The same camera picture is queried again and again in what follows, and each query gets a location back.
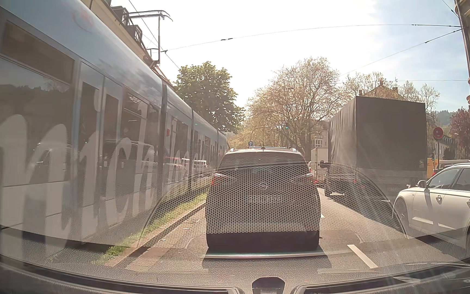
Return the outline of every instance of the lane marking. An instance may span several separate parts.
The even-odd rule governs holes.
[[[349,244],[347,245],[349,247],[350,250],[352,250],[353,252],[355,252],[355,254],[360,258],[362,259],[362,261],[367,265],[369,266],[369,268],[376,268],[378,267],[378,265],[376,265],[372,260],[369,259],[369,257],[367,257],[364,252],[362,252],[360,249],[358,249],[355,245],[353,244]]]

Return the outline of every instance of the rear windshield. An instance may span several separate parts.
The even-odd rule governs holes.
[[[220,162],[219,169],[257,165],[299,164],[308,165],[300,154],[287,152],[244,152],[226,154]]]

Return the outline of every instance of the sky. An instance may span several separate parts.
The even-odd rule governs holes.
[[[325,57],[331,67],[345,74],[458,28],[355,26],[245,36],[328,26],[459,25],[458,18],[448,8],[454,7],[454,0],[296,0],[288,3],[240,0],[236,4],[217,0],[157,3],[112,0],[112,6],[119,5],[129,12],[167,11],[173,21],[161,21],[161,46],[168,50],[167,56],[162,54],[161,70],[174,82],[180,66],[210,61],[218,68],[226,68],[232,76],[231,86],[238,94],[236,104],[239,106],[244,106],[255,90],[265,86],[274,71],[304,58]],[[157,18],[144,21],[157,37]],[[157,40],[143,21],[136,19],[134,23],[143,30],[145,45],[156,47]],[[218,42],[176,49],[211,41]],[[468,107],[467,61],[460,31],[357,71],[365,74],[380,71],[389,81],[397,79],[401,84],[411,80],[417,88],[427,83],[440,92],[436,110]]]

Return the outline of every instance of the bare tree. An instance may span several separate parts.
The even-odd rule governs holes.
[[[440,92],[428,84],[423,84],[420,90],[416,89],[412,82],[406,81],[400,87],[400,95],[412,102],[422,102],[426,104],[426,113],[431,113],[437,103]]]
[[[381,83],[389,88],[397,86],[395,82],[387,81],[381,72],[355,73],[355,76],[347,75],[343,82],[343,90],[350,99],[353,99],[355,96],[359,96],[360,90],[365,94],[380,86]]]
[[[288,129],[275,130],[279,141],[309,157],[321,121],[330,119],[349,100],[337,82],[338,72],[326,58],[307,58],[283,67],[249,100],[250,117],[261,125],[286,125]]]

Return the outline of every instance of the traffic sign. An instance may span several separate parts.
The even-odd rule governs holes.
[[[443,130],[441,127],[436,127],[434,128],[433,132],[432,132],[432,136],[435,138],[435,139],[441,139],[443,137]]]

